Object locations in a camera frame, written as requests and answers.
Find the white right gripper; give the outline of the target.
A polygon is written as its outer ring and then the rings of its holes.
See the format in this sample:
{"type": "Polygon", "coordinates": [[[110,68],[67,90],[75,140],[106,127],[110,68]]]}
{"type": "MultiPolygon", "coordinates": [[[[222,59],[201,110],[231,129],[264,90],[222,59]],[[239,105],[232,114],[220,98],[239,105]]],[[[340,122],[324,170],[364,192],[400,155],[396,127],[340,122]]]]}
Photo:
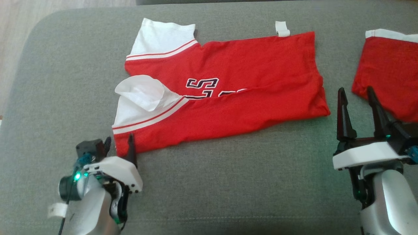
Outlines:
{"type": "Polygon", "coordinates": [[[357,132],[352,128],[348,100],[344,88],[338,89],[336,139],[339,141],[332,163],[335,170],[343,170],[356,166],[400,160],[409,162],[406,153],[397,153],[388,140],[391,123],[372,86],[367,87],[369,106],[372,108],[374,121],[374,137],[357,138],[357,132]]]}

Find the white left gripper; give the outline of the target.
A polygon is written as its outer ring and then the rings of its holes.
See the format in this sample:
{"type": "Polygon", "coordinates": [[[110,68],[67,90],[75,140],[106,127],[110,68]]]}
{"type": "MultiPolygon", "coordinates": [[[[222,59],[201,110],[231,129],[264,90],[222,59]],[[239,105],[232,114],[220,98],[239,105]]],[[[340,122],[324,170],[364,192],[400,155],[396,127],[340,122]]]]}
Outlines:
{"type": "MultiPolygon", "coordinates": [[[[110,136],[104,141],[104,152],[109,153],[112,139],[110,136]]],[[[106,157],[98,163],[87,164],[83,167],[88,173],[101,172],[124,183],[133,193],[139,193],[143,188],[143,181],[138,172],[137,153],[134,134],[129,135],[126,160],[118,156],[106,157]]]]}

